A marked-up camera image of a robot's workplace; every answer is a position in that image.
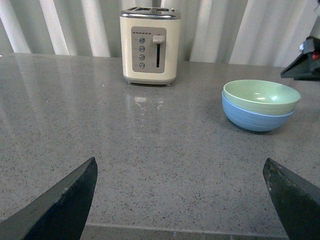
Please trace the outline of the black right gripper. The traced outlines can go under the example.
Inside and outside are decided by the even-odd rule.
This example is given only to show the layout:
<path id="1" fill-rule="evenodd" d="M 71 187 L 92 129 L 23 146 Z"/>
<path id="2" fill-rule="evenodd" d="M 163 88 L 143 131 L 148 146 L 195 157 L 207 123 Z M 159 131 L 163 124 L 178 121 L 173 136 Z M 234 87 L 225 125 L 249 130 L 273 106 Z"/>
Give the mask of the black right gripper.
<path id="1" fill-rule="evenodd" d="M 320 39 L 309 36 L 300 45 L 300 55 L 281 73 L 281 78 L 320 80 Z"/>

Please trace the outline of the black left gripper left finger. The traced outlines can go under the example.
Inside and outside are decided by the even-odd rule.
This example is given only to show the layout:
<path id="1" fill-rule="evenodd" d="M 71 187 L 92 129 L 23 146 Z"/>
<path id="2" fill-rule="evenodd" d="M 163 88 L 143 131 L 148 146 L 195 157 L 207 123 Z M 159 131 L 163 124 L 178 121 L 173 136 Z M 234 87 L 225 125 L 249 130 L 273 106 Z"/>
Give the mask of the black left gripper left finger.
<path id="1" fill-rule="evenodd" d="M 91 209 L 98 177 L 91 157 L 0 224 L 2 240 L 79 240 Z"/>

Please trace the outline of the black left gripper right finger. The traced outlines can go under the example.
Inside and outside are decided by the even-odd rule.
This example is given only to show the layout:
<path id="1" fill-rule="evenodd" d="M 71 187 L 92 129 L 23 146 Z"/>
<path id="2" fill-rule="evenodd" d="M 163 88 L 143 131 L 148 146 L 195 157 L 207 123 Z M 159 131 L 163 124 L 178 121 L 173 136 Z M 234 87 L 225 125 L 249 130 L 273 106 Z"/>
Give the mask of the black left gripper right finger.
<path id="1" fill-rule="evenodd" d="M 320 238 L 320 188 L 271 158 L 263 177 L 280 222 L 290 240 Z"/>

